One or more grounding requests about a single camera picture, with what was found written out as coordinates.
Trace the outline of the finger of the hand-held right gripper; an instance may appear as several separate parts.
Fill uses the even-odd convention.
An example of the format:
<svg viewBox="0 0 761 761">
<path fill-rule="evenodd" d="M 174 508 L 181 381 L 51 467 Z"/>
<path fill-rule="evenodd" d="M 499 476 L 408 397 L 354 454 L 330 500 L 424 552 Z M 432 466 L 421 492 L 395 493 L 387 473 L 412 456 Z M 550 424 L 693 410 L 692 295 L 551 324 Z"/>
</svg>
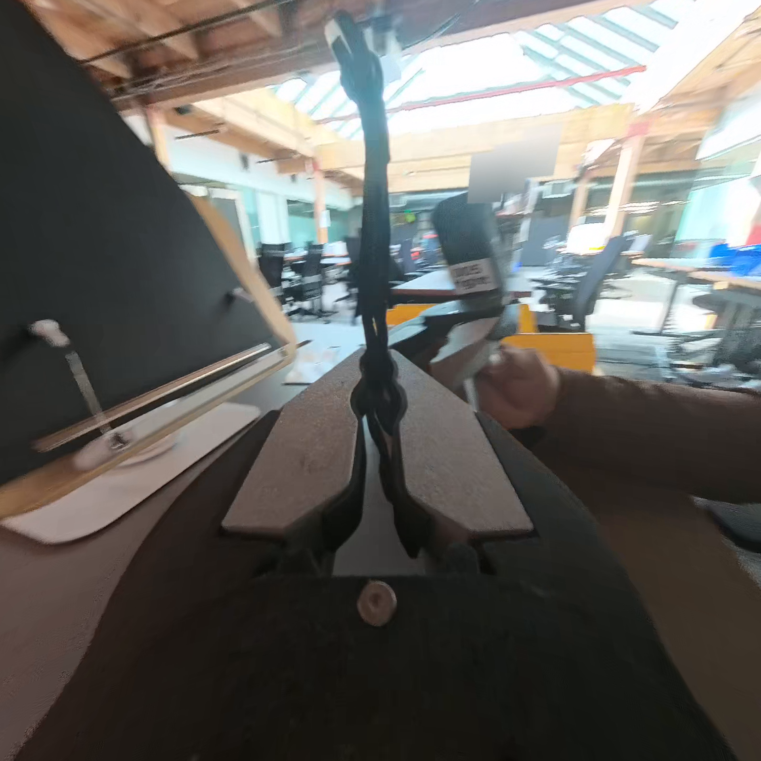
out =
<svg viewBox="0 0 761 761">
<path fill-rule="evenodd" d="M 456 325 L 430 361 L 429 374 L 446 388 L 463 388 L 489 363 L 496 350 L 498 332 L 498 319 L 477 319 Z"/>
</svg>

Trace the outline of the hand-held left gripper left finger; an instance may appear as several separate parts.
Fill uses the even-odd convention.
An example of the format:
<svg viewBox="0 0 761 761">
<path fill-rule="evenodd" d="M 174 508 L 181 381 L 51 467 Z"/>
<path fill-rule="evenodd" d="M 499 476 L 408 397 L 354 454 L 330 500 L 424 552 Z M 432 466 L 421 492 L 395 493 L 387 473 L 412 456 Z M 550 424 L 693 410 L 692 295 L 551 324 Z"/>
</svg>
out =
<svg viewBox="0 0 761 761">
<path fill-rule="evenodd" d="M 365 436 L 356 408 L 363 350 L 285 404 L 222 520 L 226 534 L 335 553 L 362 517 Z"/>
</svg>

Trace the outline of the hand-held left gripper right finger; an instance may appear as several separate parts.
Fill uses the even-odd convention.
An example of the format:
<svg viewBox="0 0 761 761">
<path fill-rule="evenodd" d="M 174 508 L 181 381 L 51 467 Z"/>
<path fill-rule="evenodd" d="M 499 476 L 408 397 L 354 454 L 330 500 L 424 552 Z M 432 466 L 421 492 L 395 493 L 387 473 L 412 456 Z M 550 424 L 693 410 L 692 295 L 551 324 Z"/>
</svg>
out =
<svg viewBox="0 0 761 761">
<path fill-rule="evenodd" d="M 402 411 L 391 444 L 394 522 L 412 557 L 527 537 L 534 525 L 475 411 L 395 350 Z"/>
</svg>

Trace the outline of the person's right forearm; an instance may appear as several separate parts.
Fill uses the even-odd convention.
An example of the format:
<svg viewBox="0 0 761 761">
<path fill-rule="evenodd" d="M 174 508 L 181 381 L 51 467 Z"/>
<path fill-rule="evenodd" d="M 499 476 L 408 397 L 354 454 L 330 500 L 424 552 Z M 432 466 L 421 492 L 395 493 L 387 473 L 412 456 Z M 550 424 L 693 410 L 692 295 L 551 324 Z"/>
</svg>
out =
<svg viewBox="0 0 761 761">
<path fill-rule="evenodd" d="M 760 397 L 562 369 L 533 451 L 735 504 L 760 499 Z"/>
</svg>

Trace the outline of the person's right hand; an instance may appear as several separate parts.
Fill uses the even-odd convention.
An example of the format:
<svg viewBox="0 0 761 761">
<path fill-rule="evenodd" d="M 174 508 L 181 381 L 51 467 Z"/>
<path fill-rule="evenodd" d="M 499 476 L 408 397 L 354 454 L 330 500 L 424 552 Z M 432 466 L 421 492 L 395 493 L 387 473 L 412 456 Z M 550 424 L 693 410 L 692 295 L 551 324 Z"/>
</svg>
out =
<svg viewBox="0 0 761 761">
<path fill-rule="evenodd" d="M 555 409 L 560 376 L 533 349 L 500 345 L 474 377 L 480 409 L 507 430 L 543 424 Z"/>
</svg>

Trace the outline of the yellow box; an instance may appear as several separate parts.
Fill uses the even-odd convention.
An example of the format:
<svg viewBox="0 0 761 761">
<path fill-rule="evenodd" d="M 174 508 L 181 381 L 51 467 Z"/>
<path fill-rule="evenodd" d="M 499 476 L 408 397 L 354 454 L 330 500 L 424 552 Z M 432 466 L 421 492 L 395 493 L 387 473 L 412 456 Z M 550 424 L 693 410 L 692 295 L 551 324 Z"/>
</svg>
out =
<svg viewBox="0 0 761 761">
<path fill-rule="evenodd" d="M 420 353 L 424 331 L 431 335 L 455 326 L 496 316 L 495 306 L 482 306 L 478 300 L 449 300 L 440 304 L 401 304 L 388 309 L 386 324 L 389 344 L 399 346 L 406 357 Z M 596 363 L 594 337 L 586 332 L 540 326 L 539 317 L 527 304 L 515 301 L 500 313 L 495 335 L 502 346 L 531 349 L 550 365 L 592 374 Z"/>
</svg>

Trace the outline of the black office chair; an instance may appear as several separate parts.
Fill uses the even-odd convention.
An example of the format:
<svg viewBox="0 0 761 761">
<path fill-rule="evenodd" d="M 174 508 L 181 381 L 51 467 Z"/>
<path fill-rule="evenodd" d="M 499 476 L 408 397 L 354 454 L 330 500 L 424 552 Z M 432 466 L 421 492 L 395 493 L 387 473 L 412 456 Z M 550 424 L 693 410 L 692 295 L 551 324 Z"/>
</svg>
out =
<svg viewBox="0 0 761 761">
<path fill-rule="evenodd" d="M 631 233 L 612 237 L 604 249 L 592 257 L 591 264 L 573 291 L 569 316 L 576 332 L 587 331 L 586 318 L 594 312 L 605 278 L 614 271 L 623 252 L 631 247 L 635 238 L 636 235 Z"/>
<path fill-rule="evenodd" d="M 329 316 L 323 306 L 324 280 L 321 266 L 323 252 L 323 244 L 309 244 L 294 291 L 294 300 L 299 305 L 298 313 L 318 319 L 327 319 Z"/>
<path fill-rule="evenodd" d="M 282 307 L 287 304 L 287 294 L 283 288 L 285 257 L 291 252 L 290 243 L 260 243 L 257 247 L 258 264 L 269 290 Z"/>
</svg>

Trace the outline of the red ceiling pipe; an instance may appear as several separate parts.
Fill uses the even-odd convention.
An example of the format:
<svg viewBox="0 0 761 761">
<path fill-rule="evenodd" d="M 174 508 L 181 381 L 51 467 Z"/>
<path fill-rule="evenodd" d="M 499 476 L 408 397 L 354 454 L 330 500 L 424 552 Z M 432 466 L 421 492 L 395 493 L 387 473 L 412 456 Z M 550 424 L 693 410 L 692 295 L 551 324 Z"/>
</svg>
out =
<svg viewBox="0 0 761 761">
<path fill-rule="evenodd" d="M 416 71 L 412 76 L 406 79 L 402 84 L 395 87 L 389 93 L 383 92 L 383 104 L 388 116 L 397 113 L 404 113 L 419 109 L 442 107 L 447 105 L 456 105 L 458 103 L 473 102 L 477 100 L 489 100 L 492 98 L 502 98 L 513 94 L 523 94 L 527 92 L 536 92 L 541 90 L 552 89 L 569 89 L 579 88 L 583 84 L 593 85 L 600 82 L 614 81 L 620 79 L 630 79 L 635 75 L 647 71 L 647 65 L 632 65 L 623 69 L 613 71 L 595 71 L 585 75 L 574 74 L 565 78 L 545 78 L 539 81 L 522 81 L 513 84 L 500 84 L 491 87 L 470 88 L 467 90 L 452 90 L 444 94 L 431 94 L 431 88 L 427 88 L 425 95 L 419 98 L 403 97 L 413 90 L 416 84 L 425 76 L 424 71 Z M 331 109 L 327 109 L 324 104 L 330 100 L 326 96 L 323 100 L 316 103 L 314 108 L 307 112 L 307 115 L 319 125 L 328 125 L 332 122 L 347 122 L 358 119 L 358 110 L 356 106 L 349 107 L 349 98 L 347 95 L 342 100 L 336 101 Z"/>
</svg>

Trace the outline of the wooden office desk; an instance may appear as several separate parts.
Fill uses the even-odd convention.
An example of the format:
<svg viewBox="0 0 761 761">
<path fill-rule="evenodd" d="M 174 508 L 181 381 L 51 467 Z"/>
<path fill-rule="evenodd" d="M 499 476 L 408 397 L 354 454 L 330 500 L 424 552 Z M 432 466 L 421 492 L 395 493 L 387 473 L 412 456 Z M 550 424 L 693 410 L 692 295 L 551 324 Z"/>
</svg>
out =
<svg viewBox="0 0 761 761">
<path fill-rule="evenodd" d="M 747 307 L 751 311 L 759 310 L 759 277 L 733 272 L 730 266 L 722 264 L 720 260 L 655 260 L 639 257 L 633 259 L 632 267 L 653 272 L 673 282 L 658 328 L 635 330 L 633 333 L 636 336 L 669 338 L 677 336 L 677 333 L 669 326 L 677 291 L 682 285 L 709 284 L 713 291 L 727 296 L 732 304 L 730 310 L 732 320 L 735 320 L 738 315 L 739 307 Z"/>
</svg>

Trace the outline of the black board on white stand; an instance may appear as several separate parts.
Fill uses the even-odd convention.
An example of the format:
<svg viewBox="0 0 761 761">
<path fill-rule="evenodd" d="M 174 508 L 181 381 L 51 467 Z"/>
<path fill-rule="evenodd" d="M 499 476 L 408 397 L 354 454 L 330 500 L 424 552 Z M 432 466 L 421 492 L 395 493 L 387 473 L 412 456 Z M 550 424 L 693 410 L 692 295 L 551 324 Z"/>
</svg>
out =
<svg viewBox="0 0 761 761">
<path fill-rule="evenodd" d="M 25 5 L 1 26 L 2 529 L 56 546 L 255 424 L 296 339 L 214 205 Z"/>
</svg>

